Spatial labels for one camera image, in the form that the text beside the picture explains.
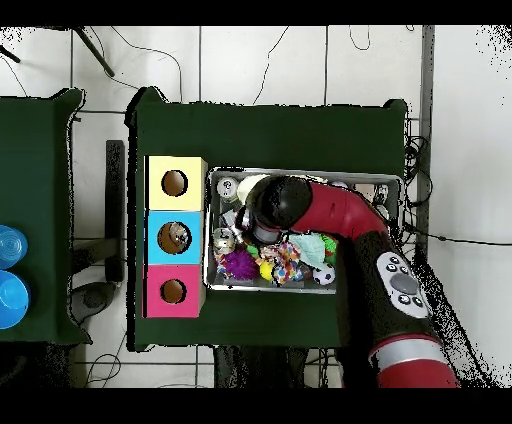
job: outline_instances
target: wire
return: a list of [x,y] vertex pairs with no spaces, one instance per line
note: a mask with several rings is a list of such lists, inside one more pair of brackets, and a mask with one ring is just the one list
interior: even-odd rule
[[466,239],[454,239],[451,237],[445,237],[440,235],[434,235],[434,234],[428,234],[424,231],[421,231],[420,229],[416,228],[414,225],[411,225],[409,223],[404,223],[405,227],[408,228],[409,231],[421,234],[427,237],[432,237],[435,239],[438,239],[439,241],[451,241],[454,243],[468,243],[468,244],[481,244],[484,246],[503,246],[503,247],[511,247],[512,243],[494,243],[490,241],[479,241],[479,240],[466,240]]
[[[104,383],[103,383],[103,386],[101,387],[103,389],[103,388],[105,388],[105,386],[107,385],[109,380],[113,379],[115,376],[117,376],[119,374],[119,372],[121,371],[121,361],[119,360],[118,355],[119,355],[119,352],[121,351],[121,348],[123,347],[123,342],[126,339],[126,335],[127,335],[127,332],[125,331],[124,335],[123,335],[123,338],[121,340],[121,343],[119,344],[119,347],[118,347],[117,352],[116,352],[115,355],[113,355],[112,353],[104,353],[103,355],[98,356],[94,360],[94,362],[91,365],[91,368],[89,368],[89,372],[87,374],[86,383],[84,385],[84,388],[86,388],[91,383],[98,382],[98,381],[103,381]],[[94,366],[98,364],[100,359],[102,359],[104,357],[107,357],[107,356],[110,356],[110,357],[114,358],[114,362],[112,363],[112,368],[110,369],[110,372],[108,373],[108,376],[106,378],[98,378],[98,379],[94,379],[94,380],[90,380],[89,381],[89,378],[92,376],[92,370],[93,370]],[[115,374],[112,375],[112,371],[114,371],[114,367],[116,365],[119,365],[119,369],[116,371]]]
[[16,75],[16,72],[14,72],[14,70],[12,69],[11,64],[9,62],[7,62],[7,60],[3,56],[0,56],[0,59],[2,59],[7,64],[7,66],[11,70],[12,74],[14,75],[14,78],[16,78],[16,81],[18,81],[18,84],[20,85],[21,89],[25,93],[25,97],[28,97],[28,94],[25,91],[25,88],[23,87],[23,84],[21,84],[20,80],[18,79],[18,76]]
[[128,42],[126,40],[126,38],[124,38],[121,33],[115,29],[113,26],[111,26],[111,28],[117,32],[117,35],[119,35],[119,37],[121,37],[123,39],[123,41],[128,44],[130,47],[133,47],[134,49],[139,49],[139,50],[145,50],[145,51],[148,51],[148,52],[155,52],[155,53],[161,53],[161,54],[164,54],[168,57],[170,57],[172,60],[174,60],[176,62],[176,65],[178,65],[178,72],[180,74],[180,102],[183,103],[183,88],[182,88],[182,75],[181,75],[181,66],[180,66],[180,63],[176,60],[176,58],[170,54],[170,53],[167,53],[167,52],[163,52],[162,50],[157,50],[157,49],[148,49],[147,47],[139,47],[139,46],[134,46],[133,44],[131,44],[130,42]]
[[[336,357],[336,355],[334,354],[330,354],[330,355],[327,355],[328,358],[334,358]],[[313,365],[315,362],[318,362],[322,359],[322,356],[320,356],[319,358],[316,358],[316,359],[312,359],[311,361],[307,361],[304,365]]]
[[370,48],[370,46],[371,46],[371,42],[370,42],[370,25],[368,25],[368,47],[366,47],[365,49],[363,49],[362,47],[358,47],[357,44],[355,43],[354,39],[352,38],[352,28],[350,27],[350,25],[348,26],[348,31],[349,31],[350,39],[352,40],[352,44],[354,45],[354,47],[357,50],[365,51],[365,50],[368,50]]
[[268,68],[270,66],[270,53],[272,53],[274,51],[274,49],[277,47],[277,45],[281,42],[281,40],[283,39],[284,37],[284,34],[286,33],[286,31],[288,31],[288,28],[290,28],[290,25],[288,25],[285,30],[283,31],[283,33],[281,34],[281,37],[279,37],[279,40],[277,40],[277,43],[274,45],[274,47],[272,47],[270,49],[270,51],[268,52],[267,54],[267,68],[265,69],[265,73],[263,74],[263,81],[261,82],[261,88],[260,88],[260,92],[258,93],[258,95],[256,96],[256,98],[254,99],[254,102],[252,102],[252,105],[254,106],[256,104],[256,102],[258,101],[258,99],[260,98],[260,95],[263,91],[263,87],[265,86],[265,78],[267,77],[267,71],[268,71]]
[[[103,43],[101,42],[101,39],[100,37],[98,37],[98,34],[96,34],[96,31],[94,31],[94,28],[92,26],[89,26],[89,28],[91,28],[91,31],[94,33],[94,35],[96,36],[96,38],[98,39],[98,43],[100,44],[100,48],[101,48],[101,55],[103,56],[103,59],[105,59],[105,49],[103,48]],[[107,77],[109,77],[112,81],[115,81],[119,84],[122,84],[122,85],[125,85],[127,87],[131,87],[135,90],[138,90],[139,88],[138,87],[135,87],[131,84],[127,84],[126,82],[123,82],[123,81],[119,81],[117,79],[115,79],[114,77],[111,77],[109,74],[107,74],[107,71],[105,71],[105,69],[103,69],[103,72],[105,73],[105,75]]]
[[155,387],[156,389],[163,389],[164,387],[194,387],[195,389],[209,389],[209,387],[201,386],[199,384],[164,384],[163,386]]

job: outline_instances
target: purple toy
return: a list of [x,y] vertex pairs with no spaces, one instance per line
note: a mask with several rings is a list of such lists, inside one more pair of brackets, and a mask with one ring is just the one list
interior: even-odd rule
[[260,275],[254,258],[245,249],[235,250],[224,256],[226,271],[237,280],[252,280]]

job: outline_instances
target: dark green table cloth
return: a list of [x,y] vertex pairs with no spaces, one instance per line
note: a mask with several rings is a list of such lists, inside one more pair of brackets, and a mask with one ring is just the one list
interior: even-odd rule
[[169,104],[143,88],[127,111],[131,128],[129,173],[135,195],[129,231],[136,269],[129,291],[135,345],[339,344],[335,296],[209,290],[198,319],[142,318],[144,175],[146,155],[200,156],[210,168],[240,166],[382,173],[402,177],[406,105],[384,107],[235,106]]
[[67,137],[82,102],[78,89],[49,99],[0,97],[0,224],[27,237],[27,255],[9,271],[31,291],[24,319],[0,330],[0,341],[88,341],[67,312],[72,260]]

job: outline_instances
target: round hole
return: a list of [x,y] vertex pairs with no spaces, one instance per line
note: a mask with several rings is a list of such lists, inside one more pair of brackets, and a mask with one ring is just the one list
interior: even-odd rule
[[188,249],[192,235],[182,222],[168,222],[158,231],[157,242],[165,253],[176,255]]
[[188,180],[181,171],[167,171],[162,178],[162,190],[172,197],[181,196],[187,191]]
[[160,287],[160,296],[167,303],[181,303],[186,295],[187,288],[180,280],[167,280]]

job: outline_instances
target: soccer ball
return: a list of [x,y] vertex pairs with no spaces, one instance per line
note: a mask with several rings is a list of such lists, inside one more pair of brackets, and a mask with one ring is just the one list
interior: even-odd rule
[[325,286],[326,284],[331,284],[334,281],[334,277],[336,276],[334,267],[330,264],[326,264],[327,269],[313,270],[313,280],[315,280],[318,284]]

